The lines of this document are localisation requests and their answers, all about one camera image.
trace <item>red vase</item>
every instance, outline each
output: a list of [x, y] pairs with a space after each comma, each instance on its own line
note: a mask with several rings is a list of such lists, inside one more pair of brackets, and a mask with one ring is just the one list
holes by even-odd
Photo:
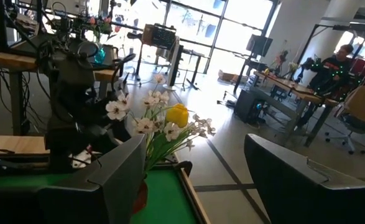
[[136, 214], [146, 207], [147, 203], [147, 185], [145, 180], [142, 181], [138, 190], [138, 197], [134, 202], [134, 207], [132, 209], [132, 214]]

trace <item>yellow tulip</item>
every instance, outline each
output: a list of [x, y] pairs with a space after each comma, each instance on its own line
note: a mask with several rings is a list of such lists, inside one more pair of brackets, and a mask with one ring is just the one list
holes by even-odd
[[165, 120], [173, 122], [179, 128], [184, 128], [188, 124], [188, 109], [182, 103], [178, 103], [172, 108], [168, 109], [165, 114]]

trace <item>black jacket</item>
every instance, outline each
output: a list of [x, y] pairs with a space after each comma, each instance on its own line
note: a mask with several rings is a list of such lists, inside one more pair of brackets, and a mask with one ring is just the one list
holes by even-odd
[[[335, 56], [326, 58], [320, 66], [311, 68], [317, 74], [309, 83], [309, 88], [317, 92], [331, 92], [338, 90], [341, 86], [349, 82], [350, 60], [340, 62]], [[333, 74], [338, 75], [338, 81], [333, 80]]]

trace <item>cardboard box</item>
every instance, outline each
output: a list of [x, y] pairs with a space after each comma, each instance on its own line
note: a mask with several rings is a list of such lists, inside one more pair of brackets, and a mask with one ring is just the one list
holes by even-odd
[[[238, 81], [239, 75], [232, 74], [232, 73], [226, 73], [226, 72], [223, 72], [222, 70], [220, 70], [220, 71], [218, 71], [218, 77], [224, 81], [236, 83]], [[249, 80], [249, 77], [246, 75], [243, 75], [240, 83], [246, 83], [248, 80]]]

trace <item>man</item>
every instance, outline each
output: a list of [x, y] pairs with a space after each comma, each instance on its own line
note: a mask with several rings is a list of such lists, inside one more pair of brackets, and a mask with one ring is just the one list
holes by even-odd
[[[339, 88], [349, 82], [349, 68], [351, 61], [347, 57], [354, 50], [350, 44], [342, 45], [335, 56], [326, 58], [319, 67], [311, 69], [318, 72], [309, 83], [309, 89], [321, 96], [327, 96], [338, 91]], [[310, 103], [307, 111], [299, 119], [297, 128], [301, 129], [312, 117], [318, 105]]]

